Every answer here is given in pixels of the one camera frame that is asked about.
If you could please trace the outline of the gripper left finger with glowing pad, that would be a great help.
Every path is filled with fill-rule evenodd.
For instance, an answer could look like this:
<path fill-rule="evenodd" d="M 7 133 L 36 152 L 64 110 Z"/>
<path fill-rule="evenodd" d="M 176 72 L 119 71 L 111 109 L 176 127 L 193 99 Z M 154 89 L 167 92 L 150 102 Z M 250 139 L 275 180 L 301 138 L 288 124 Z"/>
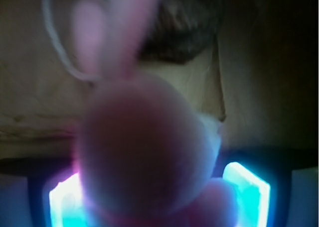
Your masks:
<path fill-rule="evenodd" d="M 79 175 L 69 159 L 2 159 L 2 227 L 84 227 Z"/>

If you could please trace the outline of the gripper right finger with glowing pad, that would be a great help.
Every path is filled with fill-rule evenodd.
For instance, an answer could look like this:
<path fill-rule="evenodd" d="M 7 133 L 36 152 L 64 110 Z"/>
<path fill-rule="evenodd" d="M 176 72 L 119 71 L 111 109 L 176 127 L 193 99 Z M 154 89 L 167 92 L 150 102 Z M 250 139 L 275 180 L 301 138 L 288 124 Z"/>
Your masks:
<path fill-rule="evenodd" d="M 319 170 L 232 161 L 223 180 L 236 190 L 238 227 L 317 227 Z"/>

